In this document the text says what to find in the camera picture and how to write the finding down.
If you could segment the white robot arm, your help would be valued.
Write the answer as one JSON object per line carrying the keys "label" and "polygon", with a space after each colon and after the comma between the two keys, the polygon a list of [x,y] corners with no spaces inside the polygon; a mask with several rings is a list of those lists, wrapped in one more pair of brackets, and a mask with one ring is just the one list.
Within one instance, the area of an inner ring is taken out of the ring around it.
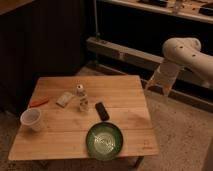
{"label": "white robot arm", "polygon": [[200,77],[204,87],[213,87],[213,56],[201,52],[201,42],[197,38],[170,38],[164,42],[162,52],[164,60],[147,82],[146,89],[158,84],[168,96],[183,68]]}

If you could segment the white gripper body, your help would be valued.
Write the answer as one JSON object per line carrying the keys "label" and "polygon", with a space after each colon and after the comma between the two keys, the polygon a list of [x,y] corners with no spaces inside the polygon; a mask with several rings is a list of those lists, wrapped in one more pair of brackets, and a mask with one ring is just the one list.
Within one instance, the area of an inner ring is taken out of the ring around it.
{"label": "white gripper body", "polygon": [[163,94],[169,95],[172,86],[182,69],[183,67],[181,65],[173,63],[170,60],[164,60],[154,71],[145,88],[148,89],[149,87],[160,85]]}

